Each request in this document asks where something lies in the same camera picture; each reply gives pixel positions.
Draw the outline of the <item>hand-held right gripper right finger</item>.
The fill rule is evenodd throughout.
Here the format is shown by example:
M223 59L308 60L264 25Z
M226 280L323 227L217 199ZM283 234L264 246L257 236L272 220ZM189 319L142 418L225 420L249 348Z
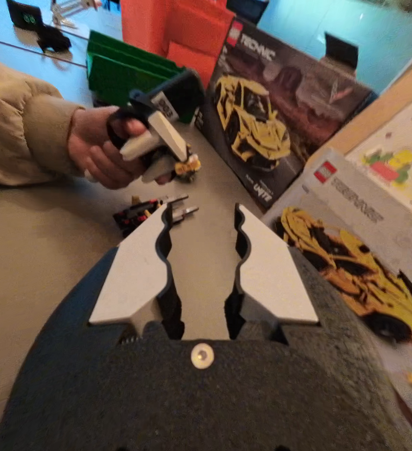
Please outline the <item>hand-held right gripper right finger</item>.
M247 323L268 326L270 340L285 340L283 325L319 326L289 246L240 203L234 229L240 259L224 304L229 339L236 340Z

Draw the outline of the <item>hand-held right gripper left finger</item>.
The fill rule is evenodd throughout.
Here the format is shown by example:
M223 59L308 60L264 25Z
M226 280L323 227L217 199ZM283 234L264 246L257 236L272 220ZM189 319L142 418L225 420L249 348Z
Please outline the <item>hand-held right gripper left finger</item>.
M142 336L146 324L155 321L169 339L181 340L182 305L168 261L172 227L173 208L163 204L118 245L90 325L121 324Z

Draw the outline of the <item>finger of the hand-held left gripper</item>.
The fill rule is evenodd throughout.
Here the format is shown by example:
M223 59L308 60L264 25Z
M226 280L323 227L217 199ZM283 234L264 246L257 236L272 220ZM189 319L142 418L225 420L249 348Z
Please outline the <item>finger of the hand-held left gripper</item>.
M159 155L151 162L148 169L141 177L144 184L152 182L169 183L175 178L176 160L171 155Z
M153 112L148 117L149 132L159 143L167 146L179 162L188 160L187 143L162 112Z

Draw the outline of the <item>grey yellow brick chunk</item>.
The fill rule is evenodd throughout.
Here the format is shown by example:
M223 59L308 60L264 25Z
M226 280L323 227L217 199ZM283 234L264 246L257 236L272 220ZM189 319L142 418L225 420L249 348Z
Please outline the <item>grey yellow brick chunk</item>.
M185 162L177 162L174 167L175 178L191 183L201 169L201 162L197 154L192 154Z

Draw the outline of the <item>black grey brick chassis assembly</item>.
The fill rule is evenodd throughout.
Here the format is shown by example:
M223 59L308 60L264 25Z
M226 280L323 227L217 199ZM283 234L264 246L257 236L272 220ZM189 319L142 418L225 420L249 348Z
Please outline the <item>black grey brick chassis assembly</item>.
M182 194L141 201L139 196L133 196L131 205L115 213L113 219L120 230L122 238L125 239L152 216L157 209L165 205L171 205L173 225L178 225L199 210L198 206L186 207L184 205L184 201L188 198L189 195Z

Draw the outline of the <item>person's left forearm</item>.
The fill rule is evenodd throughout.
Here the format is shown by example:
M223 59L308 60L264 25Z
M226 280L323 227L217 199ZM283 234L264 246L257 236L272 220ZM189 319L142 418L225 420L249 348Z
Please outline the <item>person's left forearm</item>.
M79 109L50 83L0 63L0 185L83 176L67 148Z

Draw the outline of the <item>person's left hand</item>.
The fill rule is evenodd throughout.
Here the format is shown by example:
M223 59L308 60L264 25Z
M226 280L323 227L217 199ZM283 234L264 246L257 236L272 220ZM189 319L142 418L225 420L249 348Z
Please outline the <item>person's left hand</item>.
M140 159L124 161L108 138L107 120L118 109L77 109L67 140L68 155L80 172L88 171L97 183L111 190L126 188L146 172Z

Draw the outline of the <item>red plastic storage box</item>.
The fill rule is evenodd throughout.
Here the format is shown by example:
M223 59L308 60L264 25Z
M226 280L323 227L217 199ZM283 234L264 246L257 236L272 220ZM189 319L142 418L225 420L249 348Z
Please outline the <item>red plastic storage box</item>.
M211 0L123 0L127 44L197 71L208 87L235 14Z

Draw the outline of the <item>green plastic storage box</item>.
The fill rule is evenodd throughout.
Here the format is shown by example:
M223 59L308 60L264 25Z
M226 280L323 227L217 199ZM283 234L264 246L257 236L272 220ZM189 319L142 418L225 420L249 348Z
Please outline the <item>green plastic storage box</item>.
M96 100L116 106L127 105L133 89L148 93L175 75L191 70L93 30L88 39L86 64L89 89ZM188 124L192 118L180 122Z

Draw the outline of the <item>white car instruction booklet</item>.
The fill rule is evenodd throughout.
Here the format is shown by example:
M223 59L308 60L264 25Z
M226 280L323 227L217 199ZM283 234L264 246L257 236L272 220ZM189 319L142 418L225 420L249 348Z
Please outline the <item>white car instruction booklet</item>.
M412 408L412 212L329 150L262 217L371 330Z

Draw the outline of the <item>dark toy car set box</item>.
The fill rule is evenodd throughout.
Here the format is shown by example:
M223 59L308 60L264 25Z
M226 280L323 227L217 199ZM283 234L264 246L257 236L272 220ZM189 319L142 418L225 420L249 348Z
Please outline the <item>dark toy car set box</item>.
M195 126L269 209L310 157L376 98L345 69L237 17Z

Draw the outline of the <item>black cloth lump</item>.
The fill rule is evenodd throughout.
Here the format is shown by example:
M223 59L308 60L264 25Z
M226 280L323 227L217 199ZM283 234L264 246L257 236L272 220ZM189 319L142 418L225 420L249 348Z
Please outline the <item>black cloth lump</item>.
M36 30L37 44L45 52L50 49L53 52L65 52L72 47L68 37L62 31L50 25L41 25Z

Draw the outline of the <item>black device with green light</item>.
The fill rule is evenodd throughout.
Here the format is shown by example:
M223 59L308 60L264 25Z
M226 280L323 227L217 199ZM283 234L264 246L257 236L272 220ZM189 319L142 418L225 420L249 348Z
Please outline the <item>black device with green light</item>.
M15 27L26 31L38 31L45 25L39 7L13 0L6 2L11 21Z

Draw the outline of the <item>white sheet with colourful print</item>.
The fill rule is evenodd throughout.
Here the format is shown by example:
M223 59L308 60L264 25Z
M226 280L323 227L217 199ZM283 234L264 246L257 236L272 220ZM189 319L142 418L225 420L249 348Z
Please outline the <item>white sheet with colourful print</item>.
M345 159L412 212L412 102Z

